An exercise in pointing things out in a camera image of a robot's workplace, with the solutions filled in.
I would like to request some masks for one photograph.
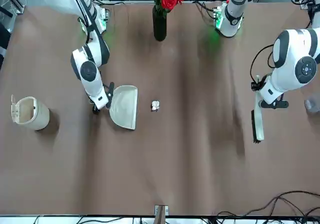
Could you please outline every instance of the trash can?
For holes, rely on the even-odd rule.
[[[49,109],[32,96],[19,100],[16,104],[14,95],[11,96],[11,116],[13,122],[32,130],[45,128],[50,119]]]

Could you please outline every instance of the dustpan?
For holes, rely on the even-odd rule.
[[[112,121],[126,129],[136,129],[138,88],[133,85],[121,85],[113,91],[110,107]]]

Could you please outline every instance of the table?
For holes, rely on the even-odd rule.
[[[307,14],[289,3],[250,4],[237,36],[222,38],[206,14],[182,4],[157,42],[152,7],[112,6],[104,36],[103,81],[138,88],[135,131],[115,126],[106,110],[92,114],[70,64],[85,41],[76,16],[33,7],[17,18],[0,72],[1,214],[152,215],[154,205],[170,215],[244,214],[281,192],[320,192],[320,122],[304,107],[320,75],[285,94],[288,109],[263,111],[264,142],[253,143],[251,127],[252,59],[282,30],[306,26]],[[269,53],[254,75],[269,72]],[[12,123],[11,94],[45,103],[49,126]],[[288,199],[319,206],[314,197]],[[274,214],[293,215],[283,203]]]

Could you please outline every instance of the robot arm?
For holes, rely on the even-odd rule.
[[[228,4],[223,3],[220,10],[215,10],[219,12],[215,27],[223,36],[231,38],[237,33],[247,3],[248,0],[230,0]]]
[[[80,17],[87,41],[71,54],[71,66],[76,77],[81,80],[90,100],[94,103],[93,110],[98,112],[103,107],[110,107],[114,84],[105,92],[98,67],[108,62],[110,51],[101,33],[106,30],[105,9],[94,5],[92,0],[45,0],[57,11],[75,14]]]
[[[320,63],[319,44],[320,28],[285,30],[278,36],[273,46],[275,69],[266,76],[259,91],[267,104],[315,77]]]

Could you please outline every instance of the black vase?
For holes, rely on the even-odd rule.
[[[160,15],[156,12],[156,6],[152,9],[152,19],[153,19],[153,35],[154,38],[161,42],[167,36],[167,19],[164,18],[162,13]]]

